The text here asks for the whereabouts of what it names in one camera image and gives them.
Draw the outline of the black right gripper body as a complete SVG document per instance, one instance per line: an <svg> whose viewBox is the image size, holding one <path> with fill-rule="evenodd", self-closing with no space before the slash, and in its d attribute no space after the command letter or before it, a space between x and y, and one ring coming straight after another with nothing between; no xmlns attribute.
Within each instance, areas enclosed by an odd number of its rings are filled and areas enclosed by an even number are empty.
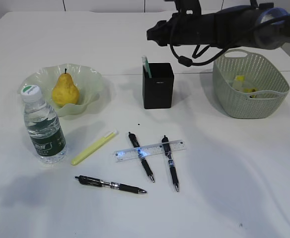
<svg viewBox="0 0 290 238"><path fill-rule="evenodd" d="M198 25L201 14L173 13L169 20L160 20L146 31L146 39L160 47L200 45Z"/></svg>

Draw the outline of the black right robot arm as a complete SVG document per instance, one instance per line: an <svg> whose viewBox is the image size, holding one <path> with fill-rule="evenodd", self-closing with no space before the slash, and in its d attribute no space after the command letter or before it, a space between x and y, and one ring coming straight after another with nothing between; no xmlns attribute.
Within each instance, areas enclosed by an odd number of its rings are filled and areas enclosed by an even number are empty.
<svg viewBox="0 0 290 238"><path fill-rule="evenodd" d="M290 43L290 13L278 7L230 7L209 14L175 13L148 29L159 46L210 45L219 49L250 47L273 50Z"/></svg>

